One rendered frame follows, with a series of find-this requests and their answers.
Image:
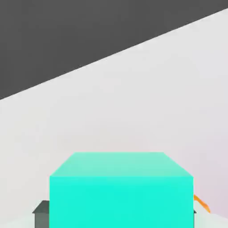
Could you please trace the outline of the small turquoise cube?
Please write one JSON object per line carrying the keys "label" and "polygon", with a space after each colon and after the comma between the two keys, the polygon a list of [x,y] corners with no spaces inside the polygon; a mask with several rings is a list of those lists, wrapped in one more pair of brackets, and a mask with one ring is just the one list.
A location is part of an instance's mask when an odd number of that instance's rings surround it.
{"label": "small turquoise cube", "polygon": [[49,179],[49,228],[194,228],[193,176],[162,152],[77,152]]}

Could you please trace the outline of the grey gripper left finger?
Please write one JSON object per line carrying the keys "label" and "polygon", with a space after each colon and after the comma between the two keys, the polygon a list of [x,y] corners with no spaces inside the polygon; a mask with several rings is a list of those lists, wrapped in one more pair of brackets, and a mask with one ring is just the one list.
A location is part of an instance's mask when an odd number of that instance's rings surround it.
{"label": "grey gripper left finger", "polygon": [[49,200],[43,200],[26,216],[0,225],[0,228],[49,228]]}

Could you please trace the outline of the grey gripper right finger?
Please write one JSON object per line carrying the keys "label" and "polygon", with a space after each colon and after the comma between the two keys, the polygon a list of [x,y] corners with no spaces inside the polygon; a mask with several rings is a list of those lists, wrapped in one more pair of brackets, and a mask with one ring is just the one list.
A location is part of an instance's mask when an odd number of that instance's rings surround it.
{"label": "grey gripper right finger", "polygon": [[228,228],[228,219],[209,213],[197,201],[194,201],[194,228]]}

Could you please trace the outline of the small orange cube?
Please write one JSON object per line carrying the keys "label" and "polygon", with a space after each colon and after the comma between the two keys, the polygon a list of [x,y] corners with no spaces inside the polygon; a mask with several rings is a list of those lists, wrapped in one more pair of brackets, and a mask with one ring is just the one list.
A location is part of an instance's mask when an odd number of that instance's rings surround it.
{"label": "small orange cube", "polygon": [[194,201],[197,201],[208,213],[211,213],[209,206],[194,194]]}

